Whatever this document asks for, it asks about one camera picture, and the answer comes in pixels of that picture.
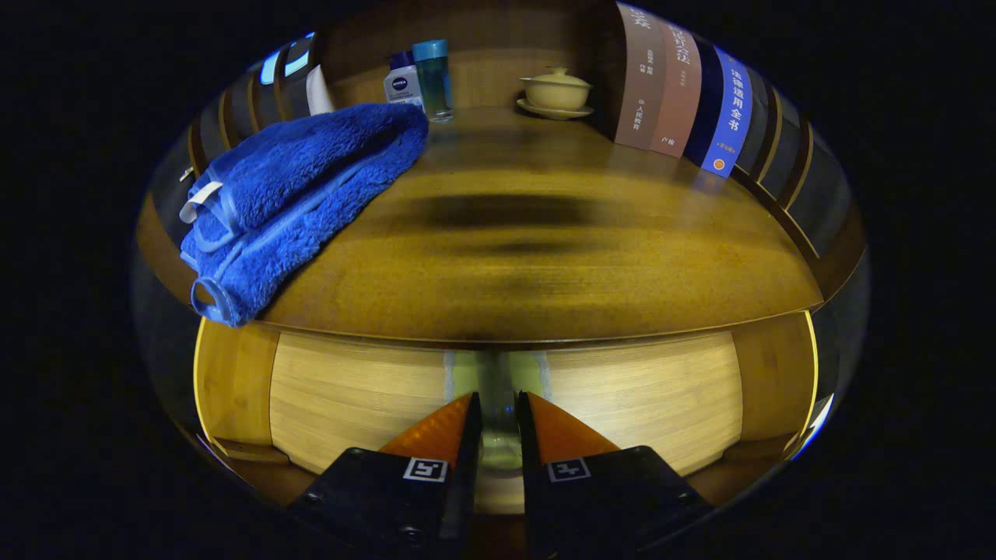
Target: blue book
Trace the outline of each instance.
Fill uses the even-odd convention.
[[[750,128],[750,78],[740,61],[696,38],[702,91],[684,155],[703,169],[730,176]]]

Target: transparent blue cup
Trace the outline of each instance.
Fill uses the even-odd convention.
[[[453,119],[453,102],[449,93],[449,50],[445,39],[415,43],[411,46],[422,89],[425,116],[433,123]]]

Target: saucer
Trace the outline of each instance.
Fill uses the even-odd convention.
[[[567,119],[586,117],[594,111],[594,109],[588,106],[584,106],[577,111],[564,111],[561,109],[545,109],[542,107],[536,107],[535,105],[529,103],[529,100],[527,99],[521,99],[516,103],[519,105],[519,107],[525,109],[530,113],[542,115],[543,117],[546,117],[547,119],[553,119],[554,121],[566,121]]]

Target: blue towel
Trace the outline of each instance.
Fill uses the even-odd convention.
[[[422,111],[365,104],[278,123],[213,161],[188,198],[210,181],[180,244],[214,304],[200,315],[230,327],[253,319],[288,274],[356,219],[418,159],[428,134]]]

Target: nivea bottle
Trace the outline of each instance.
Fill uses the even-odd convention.
[[[383,92],[388,103],[411,103],[425,112],[422,91],[418,86],[418,71],[411,51],[390,55],[390,73],[383,81]]]

